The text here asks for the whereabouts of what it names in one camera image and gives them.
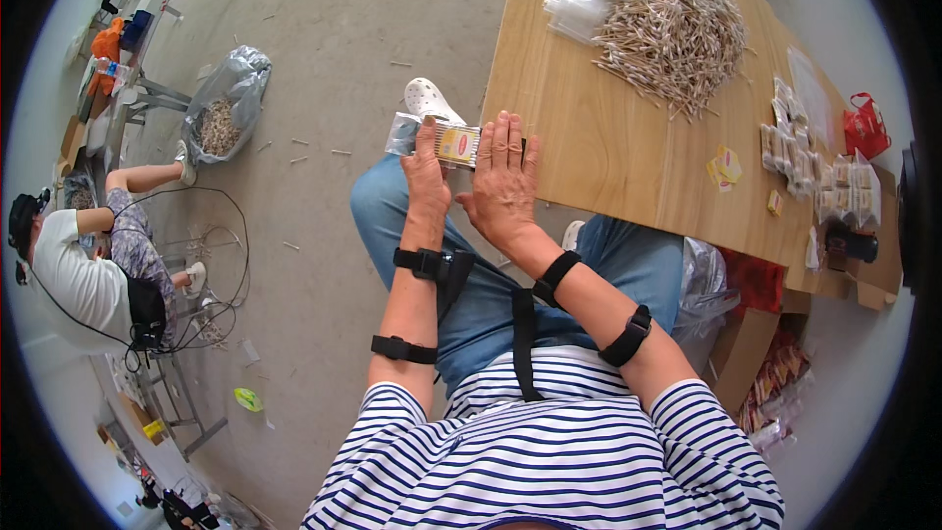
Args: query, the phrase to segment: shoe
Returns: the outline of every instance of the shoe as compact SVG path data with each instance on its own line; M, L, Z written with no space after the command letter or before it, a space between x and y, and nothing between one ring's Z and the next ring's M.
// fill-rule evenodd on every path
M562 242L559 244L563 250L567 252L576 250L576 238L578 238L579 231L582 230L584 225L586 225L584 221L573 221L569 224L565 233L562 234Z
M186 269L189 275L190 284L183 286L183 295L187 299L195 299L200 296L203 286L206 285L206 265L196 263Z
M429 79L416 78L409 82L406 85L405 100L409 112L419 118L430 114L444 121L467 125L465 120L448 106L442 91Z
M196 167L189 161L189 148L186 147L185 141L177 140L177 155L173 159L183 164L180 182L186 186L193 186L196 182Z

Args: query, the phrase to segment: hand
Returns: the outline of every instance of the hand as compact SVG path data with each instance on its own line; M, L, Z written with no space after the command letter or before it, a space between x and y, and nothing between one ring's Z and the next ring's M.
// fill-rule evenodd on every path
M500 112L496 124L484 126L477 148L474 192L455 197L471 225L508 256L520 236L536 228L533 201L540 141L537 136L527 140L524 157L521 126L520 115L506 111Z
M435 158L435 118L426 115L416 135L416 153L399 159L409 183L409 211L442 221L451 205L445 171Z

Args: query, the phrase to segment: blue jeans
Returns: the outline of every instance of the blue jeans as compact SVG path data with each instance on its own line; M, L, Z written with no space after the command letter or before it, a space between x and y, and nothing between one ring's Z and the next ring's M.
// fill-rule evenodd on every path
M350 210L360 238L389 289L409 208L409 189L397 156L387 155L353 185ZM474 251L450 218L445 219L442 250ZM582 261L636 303L647 305L667 332L674 326L680 300L684 256L681 236L627 221L596 215L582 227L577 249ZM515 280L494 265L475 265L458 302L438 328L438 362L451 396L465 377L512 349L511 295ZM569 313L536 304L537 347L595 343Z

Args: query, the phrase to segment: red bag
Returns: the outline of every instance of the red bag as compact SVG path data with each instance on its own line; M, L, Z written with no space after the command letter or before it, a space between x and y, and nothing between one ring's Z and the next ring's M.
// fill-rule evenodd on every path
M854 99L866 97L866 102L857 106ZM859 93L851 97L851 104L856 111L844 112L844 138L847 142L847 153L853 154L859 149L866 159L871 159L887 149L892 140L887 135L887 126L883 123L883 115L877 108L877 103L869 93Z

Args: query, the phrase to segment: concrete floor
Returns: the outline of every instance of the concrete floor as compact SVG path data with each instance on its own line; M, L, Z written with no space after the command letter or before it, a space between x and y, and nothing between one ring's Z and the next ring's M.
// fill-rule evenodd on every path
M183 20L160 23L147 76L185 93L198 87L201 66L236 46L234 34L273 63L252 142L229 163L201 166L198 182L224 189L245 214L251 292L237 310L228 352L194 350L181 361L205 421L229 418L193 465L216 481L214 490L260 508L278 528L297 527L356 417L369 339L383 315L386 291L350 217L350 188L383 155L411 78L433 79L465 119L478 120L504 1L174 0ZM275 17L263 20L269 15ZM125 140L123 164L170 161L181 119L178 112L151 112L144 130ZM271 147L256 152L269 140ZM304 155L309 159L288 163ZM464 173L452 173L452 180L453 192L468 190ZM187 229L198 234L208 224L242 233L237 212L217 194L167 195L148 208L158 242L188 237ZM451 216L481 254L497 259L459 206ZM584 214L539 204L537 216L561 235ZM243 262L234 246L206 262L220 297L235 291ZM218 324L228 329L231 317ZM262 358L248 367L236 345L243 338ZM235 387L253 389L265 410L240 407ZM187 430L178 434L182 443L191 438Z

